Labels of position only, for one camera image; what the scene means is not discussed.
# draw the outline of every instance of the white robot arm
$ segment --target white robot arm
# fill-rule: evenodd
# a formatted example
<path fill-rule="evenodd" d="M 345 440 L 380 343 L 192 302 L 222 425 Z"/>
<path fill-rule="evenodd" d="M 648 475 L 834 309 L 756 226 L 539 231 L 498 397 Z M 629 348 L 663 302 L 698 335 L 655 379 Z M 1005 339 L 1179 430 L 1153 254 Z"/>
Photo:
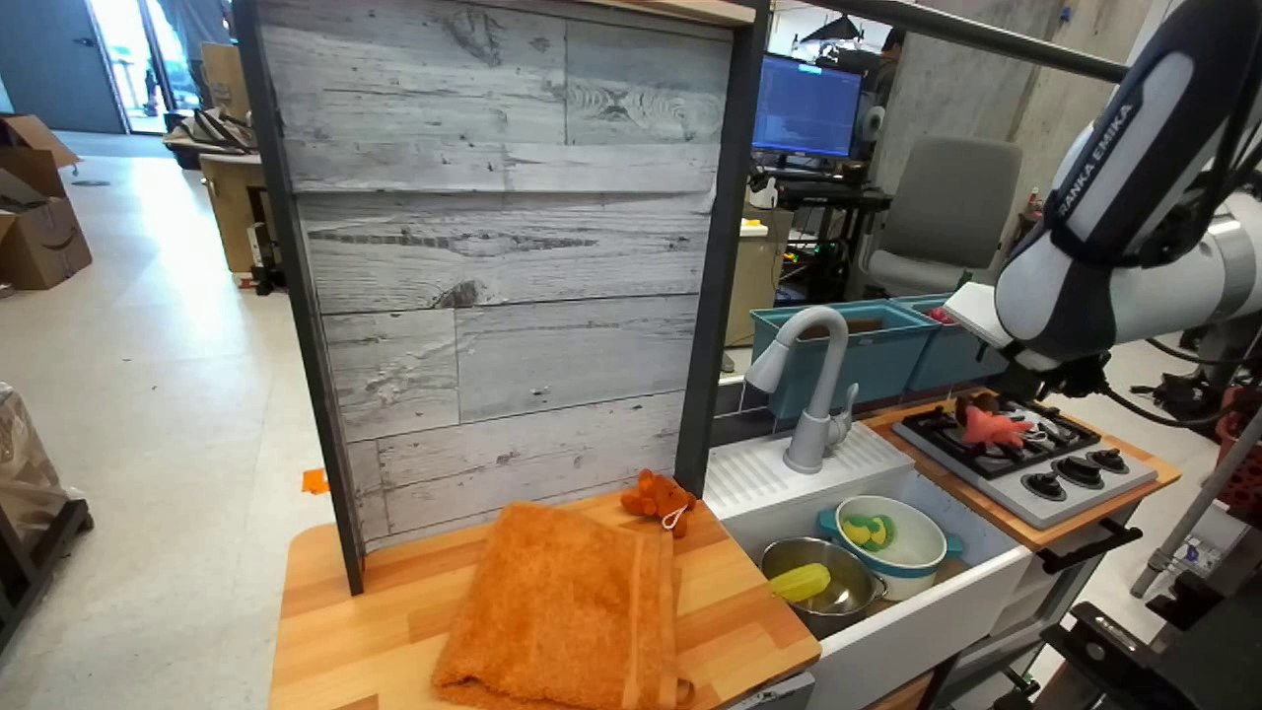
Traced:
<path fill-rule="evenodd" d="M 994 283 L 948 311 L 1028 371 L 1262 311 L 1262 3 L 1186 0 L 1141 50 Z"/>

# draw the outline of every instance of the lemon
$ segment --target lemon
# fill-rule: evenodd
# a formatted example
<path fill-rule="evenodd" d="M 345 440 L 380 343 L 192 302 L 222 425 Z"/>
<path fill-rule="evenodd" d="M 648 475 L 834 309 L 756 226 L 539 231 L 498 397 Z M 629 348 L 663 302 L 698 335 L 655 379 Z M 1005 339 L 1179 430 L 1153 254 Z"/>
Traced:
<path fill-rule="evenodd" d="M 834 577 L 826 563 L 802 563 L 802 568 L 773 577 L 773 590 L 785 605 L 803 605 L 803 599 L 819 597 L 830 584 L 834 584 Z"/>

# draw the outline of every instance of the orange cloth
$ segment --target orange cloth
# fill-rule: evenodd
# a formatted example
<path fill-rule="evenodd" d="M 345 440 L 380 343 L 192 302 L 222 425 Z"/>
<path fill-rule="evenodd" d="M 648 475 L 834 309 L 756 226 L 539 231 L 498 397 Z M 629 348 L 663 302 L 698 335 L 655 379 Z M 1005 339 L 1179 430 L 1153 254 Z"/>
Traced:
<path fill-rule="evenodd" d="M 696 494 L 655 469 L 640 469 L 635 484 L 621 501 L 633 517 L 648 521 L 668 521 L 669 511 L 680 511 L 673 538 L 685 534 L 685 511 L 696 510 Z"/>
<path fill-rule="evenodd" d="M 673 539 L 581 511 L 510 505 L 433 670 L 470 705 L 683 705 L 673 670 Z"/>
<path fill-rule="evenodd" d="M 963 411 L 963 440 L 966 447 L 1020 447 L 1028 432 L 1028 421 L 1012 421 L 1005 415 L 966 407 Z"/>

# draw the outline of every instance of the gray wood panel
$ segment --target gray wood panel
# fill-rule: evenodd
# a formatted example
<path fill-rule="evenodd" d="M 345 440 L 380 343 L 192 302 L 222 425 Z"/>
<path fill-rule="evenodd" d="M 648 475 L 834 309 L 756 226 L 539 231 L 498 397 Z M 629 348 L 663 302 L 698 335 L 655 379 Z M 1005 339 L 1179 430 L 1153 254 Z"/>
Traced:
<path fill-rule="evenodd" d="M 730 33 L 262 0 L 367 549 L 669 469 Z"/>
<path fill-rule="evenodd" d="M 566 50 L 568 143 L 719 143 L 730 43 L 571 22 Z"/>
<path fill-rule="evenodd" d="M 696 197 L 303 197 L 320 311 L 685 297 Z"/>
<path fill-rule="evenodd" d="M 329 314 L 345 439 L 459 421 L 452 311 Z"/>
<path fill-rule="evenodd" d="M 660 35 L 663 56 L 635 60 L 652 33 L 433 0 L 278 3 L 266 35 L 293 108 L 283 143 L 300 192 L 683 192 L 713 181 L 707 137 L 725 96 L 713 38 Z"/>
<path fill-rule="evenodd" d="M 680 411 L 680 393 L 660 393 L 388 439 L 380 475 L 389 534 L 466 521 L 506 501 L 621 489 L 644 464 L 668 469 Z"/>
<path fill-rule="evenodd" d="M 696 297 L 459 311 L 463 421 L 680 393 Z"/>

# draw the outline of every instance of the gray faucet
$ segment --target gray faucet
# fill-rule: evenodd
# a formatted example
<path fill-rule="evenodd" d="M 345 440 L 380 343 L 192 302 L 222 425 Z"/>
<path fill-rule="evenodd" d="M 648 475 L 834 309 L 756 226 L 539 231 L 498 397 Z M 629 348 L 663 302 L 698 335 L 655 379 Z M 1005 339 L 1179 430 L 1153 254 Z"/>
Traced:
<path fill-rule="evenodd" d="M 781 385 L 785 364 L 788 364 L 788 348 L 809 330 L 809 327 L 830 327 L 830 356 L 811 389 L 811 402 L 803 407 L 803 415 L 798 419 L 794 440 L 785 451 L 785 464 L 798 475 L 819 475 L 826 457 L 834 453 L 834 447 L 853 430 L 853 407 L 860 385 L 853 385 L 853 402 L 839 419 L 830 415 L 834 407 L 834 389 L 835 389 L 835 373 L 843 364 L 843 348 L 847 348 L 847 323 L 835 309 L 802 309 L 781 330 L 776 339 L 752 360 L 751 365 L 751 385 L 773 393 Z"/>

